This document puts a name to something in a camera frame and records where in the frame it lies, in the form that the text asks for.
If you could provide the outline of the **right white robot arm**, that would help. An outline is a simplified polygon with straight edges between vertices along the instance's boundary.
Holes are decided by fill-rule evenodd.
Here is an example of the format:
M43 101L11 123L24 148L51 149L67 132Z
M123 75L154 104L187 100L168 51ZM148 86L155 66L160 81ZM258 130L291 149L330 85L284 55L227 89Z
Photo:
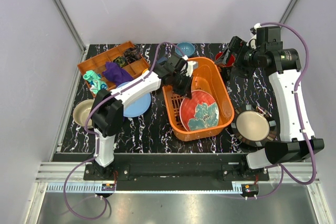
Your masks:
M324 140L316 138L310 126L300 82L306 73L298 52L283 48L282 24L263 23L252 28L255 45L234 36L215 65L223 68L231 57L242 78L251 78L257 68L263 68L272 85L280 119L280 140L267 141L264 148L246 156L238 167L239 176L250 180L257 169L273 167L307 158L315 162L315 154L324 149Z

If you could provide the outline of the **black striped cream plate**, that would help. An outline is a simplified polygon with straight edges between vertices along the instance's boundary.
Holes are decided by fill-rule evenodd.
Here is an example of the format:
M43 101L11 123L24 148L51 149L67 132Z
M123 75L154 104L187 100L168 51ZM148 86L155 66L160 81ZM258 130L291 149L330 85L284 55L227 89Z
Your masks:
M266 109L255 104L246 104L235 109L230 126L242 143L252 147L263 147L277 137L275 119Z

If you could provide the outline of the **beige grey ceramic bowl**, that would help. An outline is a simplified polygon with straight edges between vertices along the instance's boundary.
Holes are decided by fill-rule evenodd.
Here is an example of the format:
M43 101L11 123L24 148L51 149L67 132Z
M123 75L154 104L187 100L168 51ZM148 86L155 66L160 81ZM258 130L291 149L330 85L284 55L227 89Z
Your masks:
M73 111L73 120L78 125L84 127L86 119L88 118L94 99L84 100L76 105Z

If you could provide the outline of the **red floral ceramic plate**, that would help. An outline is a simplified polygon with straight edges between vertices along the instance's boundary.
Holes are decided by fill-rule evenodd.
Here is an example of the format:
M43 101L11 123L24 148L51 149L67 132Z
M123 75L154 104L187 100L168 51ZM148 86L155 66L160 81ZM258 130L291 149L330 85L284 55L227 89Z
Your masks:
M212 95L194 90L192 98L184 98L180 106L180 121L187 131L204 130L219 124L219 107Z

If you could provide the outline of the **light blue plastic plate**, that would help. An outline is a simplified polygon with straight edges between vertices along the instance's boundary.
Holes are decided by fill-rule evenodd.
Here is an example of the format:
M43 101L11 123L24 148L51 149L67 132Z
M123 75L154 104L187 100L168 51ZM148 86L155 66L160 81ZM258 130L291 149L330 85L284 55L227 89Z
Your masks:
M123 116L125 118L135 118L143 115L149 109L151 101L150 93L143 95L124 109Z

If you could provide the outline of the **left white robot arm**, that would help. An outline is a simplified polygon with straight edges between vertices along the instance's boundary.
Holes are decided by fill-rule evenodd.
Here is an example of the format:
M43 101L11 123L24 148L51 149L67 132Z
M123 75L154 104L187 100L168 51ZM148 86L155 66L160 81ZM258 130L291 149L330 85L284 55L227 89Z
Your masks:
M114 139L122 128L124 110L139 98L164 86L171 86L173 92L190 99L193 72L197 68L196 61L175 55L162 63L156 63L150 70L120 88L97 93L89 117L96 136L93 157L98 164L95 174L99 178L107 180L113 175L111 163L114 161Z

